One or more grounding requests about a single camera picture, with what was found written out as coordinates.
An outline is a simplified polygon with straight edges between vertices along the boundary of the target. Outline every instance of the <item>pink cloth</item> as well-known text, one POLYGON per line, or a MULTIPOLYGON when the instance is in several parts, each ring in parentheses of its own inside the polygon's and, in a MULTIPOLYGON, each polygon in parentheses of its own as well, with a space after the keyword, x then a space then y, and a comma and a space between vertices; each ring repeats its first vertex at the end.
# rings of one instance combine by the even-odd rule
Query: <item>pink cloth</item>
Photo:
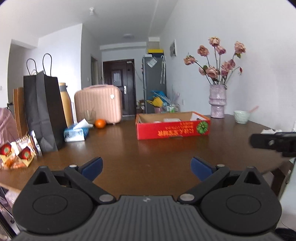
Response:
POLYGON ((6 108, 0 108, 0 146, 16 139, 18 139, 17 125, 12 113, 6 108))

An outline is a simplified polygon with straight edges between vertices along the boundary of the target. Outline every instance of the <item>wooden table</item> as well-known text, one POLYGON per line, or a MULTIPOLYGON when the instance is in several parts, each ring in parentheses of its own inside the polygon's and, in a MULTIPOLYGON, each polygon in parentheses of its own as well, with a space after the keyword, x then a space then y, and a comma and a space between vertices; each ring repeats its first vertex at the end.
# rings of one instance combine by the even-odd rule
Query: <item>wooden table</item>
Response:
POLYGON ((255 166, 262 173, 277 170, 287 159, 275 151, 249 145, 249 136, 266 128, 250 121, 237 124, 233 116, 226 115, 225 119, 212 119, 208 136, 138 141, 134 120, 122 121, 102 130, 90 130, 85 142, 67 143, 60 151, 34 160, 27 169, 0 171, 0 186, 19 191, 38 166, 62 170, 101 156, 104 169, 94 183, 117 198, 122 194, 176 198, 199 183, 190 170, 193 156, 233 170, 246 166, 255 166))

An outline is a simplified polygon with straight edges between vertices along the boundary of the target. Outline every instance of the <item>smoke detector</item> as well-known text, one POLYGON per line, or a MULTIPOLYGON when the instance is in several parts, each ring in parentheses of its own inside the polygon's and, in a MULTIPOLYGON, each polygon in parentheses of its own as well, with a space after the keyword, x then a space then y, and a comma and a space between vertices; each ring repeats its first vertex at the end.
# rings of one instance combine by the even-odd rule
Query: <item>smoke detector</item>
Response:
POLYGON ((95 11, 94 7, 91 7, 91 8, 89 9, 89 15, 90 15, 90 16, 93 16, 93 15, 94 15, 94 11, 95 11))
POLYGON ((124 34, 123 38, 124 39, 133 39, 135 36, 133 34, 124 34))

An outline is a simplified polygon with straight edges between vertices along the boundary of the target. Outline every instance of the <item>pink flower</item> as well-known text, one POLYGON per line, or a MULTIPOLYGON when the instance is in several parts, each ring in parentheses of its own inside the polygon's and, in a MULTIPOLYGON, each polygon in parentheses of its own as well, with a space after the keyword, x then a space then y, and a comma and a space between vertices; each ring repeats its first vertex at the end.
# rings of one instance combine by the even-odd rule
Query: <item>pink flower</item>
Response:
POLYGON ((205 75, 205 71, 203 68, 199 67, 198 71, 200 72, 201 75, 205 75))
POLYGON ((229 60, 228 63, 231 65, 232 68, 235 67, 235 62, 233 59, 229 60))
POLYGON ((209 50, 205 46, 200 45, 199 49, 197 50, 197 53, 201 56, 208 56, 209 50))
POLYGON ((246 52, 246 47, 244 46, 244 44, 242 44, 238 41, 235 42, 234 49, 235 49, 235 52, 238 54, 246 52))
POLYGON ((229 72, 229 70, 227 70, 227 69, 224 69, 224 68, 221 69, 221 75, 223 77, 226 77, 228 75, 228 72, 229 72))
POLYGON ((184 63, 186 65, 190 65, 190 64, 193 64, 195 62, 196 62, 196 59, 191 55, 186 56, 186 58, 184 59, 184 63))
POLYGON ((229 63, 229 62, 224 62, 223 64, 222 64, 222 68, 223 69, 225 69, 225 70, 227 70, 227 71, 229 71, 230 69, 232 69, 232 66, 231 66, 231 64, 229 63))
POLYGON ((218 55, 221 55, 221 54, 226 53, 226 49, 223 48, 222 46, 217 46, 217 47, 216 47, 216 50, 217 50, 217 52, 218 52, 218 55))
POLYGON ((206 69, 206 73, 207 75, 212 78, 212 79, 217 79, 217 76, 218 76, 218 70, 215 68, 215 67, 208 67, 206 69))
POLYGON ((212 45, 213 47, 217 47, 218 45, 220 45, 220 39, 217 38, 217 37, 209 38, 209 43, 210 43, 210 45, 212 45))

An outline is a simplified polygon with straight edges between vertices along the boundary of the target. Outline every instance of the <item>gold thermos bottle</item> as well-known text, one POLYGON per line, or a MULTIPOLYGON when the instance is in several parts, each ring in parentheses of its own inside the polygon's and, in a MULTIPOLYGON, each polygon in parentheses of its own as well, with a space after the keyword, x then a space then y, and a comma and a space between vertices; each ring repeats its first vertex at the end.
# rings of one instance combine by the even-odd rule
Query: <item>gold thermos bottle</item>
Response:
POLYGON ((74 124, 74 121, 73 121, 73 114, 72 114, 71 99, 67 92, 66 83, 59 83, 59 91, 61 93, 66 123, 67 123, 67 126, 69 127, 74 124))

